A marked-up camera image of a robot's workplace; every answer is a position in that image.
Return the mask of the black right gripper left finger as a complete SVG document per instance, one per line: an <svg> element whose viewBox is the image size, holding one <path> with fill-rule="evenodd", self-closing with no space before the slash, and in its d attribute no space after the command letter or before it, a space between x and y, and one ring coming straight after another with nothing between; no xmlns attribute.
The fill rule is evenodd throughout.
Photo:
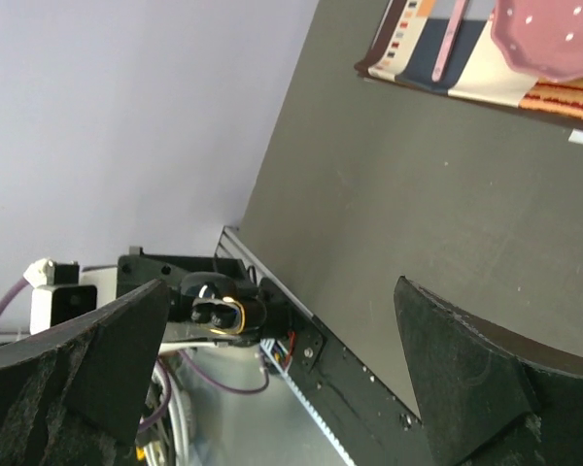
<svg viewBox="0 0 583 466"><path fill-rule="evenodd" d="M153 280L0 347L0 465L133 465L169 311Z"/></svg>

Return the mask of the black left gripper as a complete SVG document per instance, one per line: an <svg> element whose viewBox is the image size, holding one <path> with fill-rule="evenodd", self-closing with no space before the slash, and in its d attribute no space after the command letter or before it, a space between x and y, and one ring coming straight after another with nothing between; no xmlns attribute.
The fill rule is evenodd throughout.
<svg viewBox="0 0 583 466"><path fill-rule="evenodd" d="M244 262L218 256L147 254L120 256L117 296L153 280L169 289L169 311L162 343L249 347L263 339L287 339L292 310L267 280L257 283Z"/></svg>

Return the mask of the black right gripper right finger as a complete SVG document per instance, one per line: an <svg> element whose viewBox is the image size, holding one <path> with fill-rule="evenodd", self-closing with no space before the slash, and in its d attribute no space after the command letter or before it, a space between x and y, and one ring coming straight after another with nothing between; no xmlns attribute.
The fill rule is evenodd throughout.
<svg viewBox="0 0 583 466"><path fill-rule="evenodd" d="M394 310L437 465L583 465L583 357L400 277Z"/></svg>

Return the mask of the glossy black charging case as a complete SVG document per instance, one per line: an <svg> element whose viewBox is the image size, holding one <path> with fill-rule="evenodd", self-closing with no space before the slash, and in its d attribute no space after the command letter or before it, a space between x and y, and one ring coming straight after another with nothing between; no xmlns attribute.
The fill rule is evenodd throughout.
<svg viewBox="0 0 583 466"><path fill-rule="evenodd" d="M195 272L179 285L176 317L215 335L259 331L267 317L257 287L216 272Z"/></svg>

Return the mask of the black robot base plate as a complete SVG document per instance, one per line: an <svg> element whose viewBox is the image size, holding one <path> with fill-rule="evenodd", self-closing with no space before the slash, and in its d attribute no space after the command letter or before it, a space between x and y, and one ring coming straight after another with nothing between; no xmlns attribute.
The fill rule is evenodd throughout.
<svg viewBox="0 0 583 466"><path fill-rule="evenodd" d="M347 465L431 465L418 418L315 316L291 308L287 339L261 350Z"/></svg>

